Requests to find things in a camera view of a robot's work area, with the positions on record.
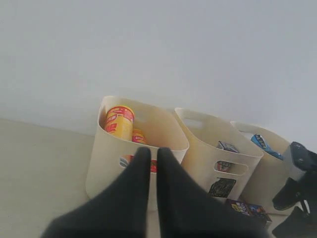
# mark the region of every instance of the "floor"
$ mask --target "floor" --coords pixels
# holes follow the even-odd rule
[[[0,237],[36,238],[51,219],[85,203],[92,136],[0,119]],[[285,216],[271,216],[271,231]],[[157,212],[148,237],[159,238]]]

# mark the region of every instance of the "storage bin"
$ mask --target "storage bin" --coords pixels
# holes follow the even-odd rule
[[[104,131],[106,113],[117,105],[128,106],[134,111],[133,126],[143,131],[149,145],[122,140]],[[171,113],[124,98],[104,97],[99,110],[97,132],[86,179],[88,196],[92,198],[109,186],[125,169],[120,158],[124,155],[134,155],[141,146],[151,150],[152,160],[157,159],[159,147],[169,147],[177,161],[181,163],[189,143]],[[157,209],[156,173],[151,173],[148,209],[151,211]]]
[[[232,121],[231,124],[241,132],[260,134],[270,147],[283,154],[290,142],[281,136],[259,126]],[[284,162],[263,150],[264,156],[242,192],[242,198],[253,204],[261,205],[267,213],[290,215],[293,208],[279,211],[273,206],[272,199],[284,187],[289,177]]]
[[[230,122],[218,117],[176,108],[174,116],[189,141],[182,166],[211,196],[224,202],[237,200],[263,153]],[[240,153],[216,148],[219,141],[234,145]],[[232,163],[227,172],[219,171],[218,162]]]

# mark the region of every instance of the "red and yellow can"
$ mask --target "red and yellow can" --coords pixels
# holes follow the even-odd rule
[[[134,113],[132,109],[119,105],[108,111],[104,130],[118,138],[131,141],[133,122]]]
[[[145,136],[143,132],[139,129],[133,129],[132,131],[132,141],[140,144],[147,144],[147,141],[145,139]]]

